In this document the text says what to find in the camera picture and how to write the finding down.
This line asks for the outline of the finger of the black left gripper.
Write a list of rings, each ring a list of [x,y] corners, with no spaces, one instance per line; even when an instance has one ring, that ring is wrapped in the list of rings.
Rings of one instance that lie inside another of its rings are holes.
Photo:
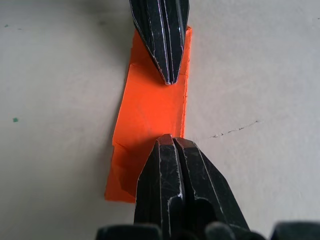
[[[133,23],[166,85],[171,83],[170,53],[161,0],[131,0]]]
[[[162,16],[165,30],[165,45],[168,67],[166,83],[173,85],[178,81],[185,47],[189,17],[188,0],[163,0]]]

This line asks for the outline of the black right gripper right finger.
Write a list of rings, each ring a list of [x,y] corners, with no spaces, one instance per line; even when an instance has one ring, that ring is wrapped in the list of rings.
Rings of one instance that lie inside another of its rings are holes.
[[[250,228],[220,171],[191,140],[175,138],[188,207],[194,230],[204,231],[212,222],[248,231]]]

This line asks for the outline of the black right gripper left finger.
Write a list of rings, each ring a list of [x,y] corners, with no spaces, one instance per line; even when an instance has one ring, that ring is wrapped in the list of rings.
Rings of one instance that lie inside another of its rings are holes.
[[[134,221],[180,225],[184,187],[178,151],[170,134],[159,137],[138,178]]]

